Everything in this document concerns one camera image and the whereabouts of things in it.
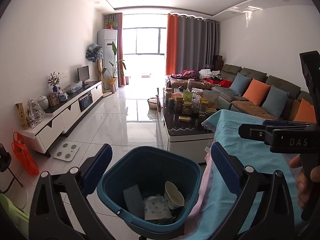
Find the right hand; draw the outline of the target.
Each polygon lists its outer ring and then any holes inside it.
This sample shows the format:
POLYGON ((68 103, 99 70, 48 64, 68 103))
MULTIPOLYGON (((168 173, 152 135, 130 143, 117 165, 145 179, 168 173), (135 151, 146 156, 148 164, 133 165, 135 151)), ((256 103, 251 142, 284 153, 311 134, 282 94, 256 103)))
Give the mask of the right hand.
MULTIPOLYGON (((289 162, 289 166, 291 168, 301 167, 302 163, 300 161, 300 157, 297 155, 293 159, 291 159, 291 161, 289 162)), ((319 166, 312 169, 311 174, 310 174, 310 178, 314 183, 319 183, 319 181, 320 181, 320 167, 319 166)), ((298 193, 297 193, 298 205, 301 208, 304 208, 310 198, 310 189, 309 189, 308 179, 306 178, 306 176, 304 175, 304 172, 302 170, 300 170, 300 172, 298 174, 296 184, 297 184, 297 190, 298 190, 298 193)))

